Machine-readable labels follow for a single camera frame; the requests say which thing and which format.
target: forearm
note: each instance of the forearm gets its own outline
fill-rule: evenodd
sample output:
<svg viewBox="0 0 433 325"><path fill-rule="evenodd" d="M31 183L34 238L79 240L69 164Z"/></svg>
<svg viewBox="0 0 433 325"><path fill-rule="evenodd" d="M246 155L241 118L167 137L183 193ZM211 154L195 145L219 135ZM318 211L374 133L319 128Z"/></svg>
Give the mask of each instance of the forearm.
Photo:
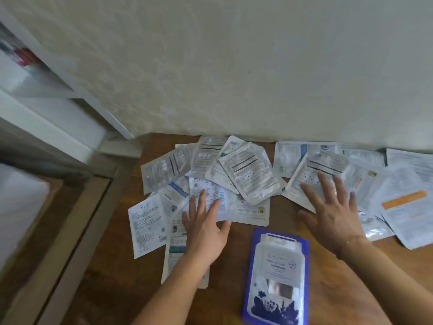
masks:
<svg viewBox="0 0 433 325"><path fill-rule="evenodd" d="M197 287L206 272L199 260L184 255L133 325L185 323Z"/></svg>
<svg viewBox="0 0 433 325"><path fill-rule="evenodd" d="M343 259L394 324L433 324L433 295L366 240L343 249Z"/></svg>

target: wooden table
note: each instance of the wooden table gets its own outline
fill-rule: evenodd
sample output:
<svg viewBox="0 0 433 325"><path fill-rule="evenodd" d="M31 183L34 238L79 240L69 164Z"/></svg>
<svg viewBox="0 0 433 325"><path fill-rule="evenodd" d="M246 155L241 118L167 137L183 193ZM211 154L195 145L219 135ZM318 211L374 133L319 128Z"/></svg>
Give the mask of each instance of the wooden table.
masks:
<svg viewBox="0 0 433 325"><path fill-rule="evenodd" d="M64 324L130 324L160 287L164 247L133 259L128 208L144 200L139 166L198 137L153 134L131 183L96 249ZM273 162L274 143L258 143ZM283 196L271 198L269 230L310 240L310 324L389 324L360 279L333 254L322 248L300 221L300 207ZM232 223L221 256L210 267L206 290L198 290L187 324L242 324L241 311L249 267L250 242L255 226ZM398 266L433 292L433 245L410 251L396 238L375 243Z"/></svg>

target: beige wall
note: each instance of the beige wall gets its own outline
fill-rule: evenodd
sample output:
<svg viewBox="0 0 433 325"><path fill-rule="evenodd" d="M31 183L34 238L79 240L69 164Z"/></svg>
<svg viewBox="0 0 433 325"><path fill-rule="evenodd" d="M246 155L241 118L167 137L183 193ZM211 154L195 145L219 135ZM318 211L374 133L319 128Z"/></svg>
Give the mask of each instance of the beige wall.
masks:
<svg viewBox="0 0 433 325"><path fill-rule="evenodd" d="M433 149L433 0L2 0L135 135Z"/></svg>

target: finger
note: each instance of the finger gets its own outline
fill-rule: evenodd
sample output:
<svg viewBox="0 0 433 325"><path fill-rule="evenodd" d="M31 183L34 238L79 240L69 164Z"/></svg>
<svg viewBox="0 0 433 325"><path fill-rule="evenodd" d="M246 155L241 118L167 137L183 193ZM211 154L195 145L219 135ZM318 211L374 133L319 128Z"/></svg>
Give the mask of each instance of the finger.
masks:
<svg viewBox="0 0 433 325"><path fill-rule="evenodd" d="M206 215L206 190L203 189L198 197L197 205L197 218L204 217Z"/></svg>
<svg viewBox="0 0 433 325"><path fill-rule="evenodd" d="M300 187L305 193L308 200L313 205L313 207L316 209L316 212L323 208L322 198L320 198L320 196L318 196L317 193L313 191L313 189L309 185L301 184Z"/></svg>
<svg viewBox="0 0 433 325"><path fill-rule="evenodd" d="M195 222L196 215L197 215L197 210L195 208L195 196L192 195L190 199L190 208L189 208L189 219L191 223Z"/></svg>
<svg viewBox="0 0 433 325"><path fill-rule="evenodd" d="M317 173L317 177L319 178L320 184L322 185L325 202L328 204L337 202L337 196L335 196L334 188L326 176L322 172L319 172Z"/></svg>
<svg viewBox="0 0 433 325"><path fill-rule="evenodd" d="M185 211L182 212L182 224L184 225L185 230L188 232L190 223L189 223L188 214Z"/></svg>
<svg viewBox="0 0 433 325"><path fill-rule="evenodd" d="M210 205L209 210L207 211L207 219L209 219L209 221L216 223L216 216L218 215L218 208L219 205L221 204L222 199L216 199L215 201L213 201L213 203Z"/></svg>
<svg viewBox="0 0 433 325"><path fill-rule="evenodd" d="M226 240L229 237L229 231L231 225L232 222L230 220L224 221L223 226L221 227L221 231L219 232L219 234L223 236Z"/></svg>
<svg viewBox="0 0 433 325"><path fill-rule="evenodd" d="M352 212L358 212L358 203L356 202L356 194L354 191L350 192L349 209Z"/></svg>
<svg viewBox="0 0 433 325"><path fill-rule="evenodd" d="M305 223L308 230L314 236L317 231L317 223L314 219L314 216L311 213L303 210L299 210L298 214L300 215L302 221Z"/></svg>
<svg viewBox="0 0 433 325"><path fill-rule="evenodd" d="M335 184L335 189L337 191L337 200L340 202L341 205L346 206L348 199L347 199L347 191L346 188L344 188L343 180L341 180L340 177L333 176L332 180Z"/></svg>

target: orange stripe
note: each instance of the orange stripe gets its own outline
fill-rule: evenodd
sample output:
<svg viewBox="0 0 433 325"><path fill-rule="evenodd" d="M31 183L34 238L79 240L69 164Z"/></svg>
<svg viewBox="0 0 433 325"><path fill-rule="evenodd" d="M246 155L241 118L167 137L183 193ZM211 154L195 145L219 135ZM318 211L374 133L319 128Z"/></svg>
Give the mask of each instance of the orange stripe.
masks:
<svg viewBox="0 0 433 325"><path fill-rule="evenodd" d="M417 200L422 199L424 197L427 197L427 192L425 190L420 190L420 191L417 191L416 193L402 196L402 197L393 199L393 200L388 201L388 202L384 202L384 203L382 203L382 206L385 210L387 210L387 209L390 209L393 207L397 207L397 206L400 206L403 204L417 201Z"/></svg>

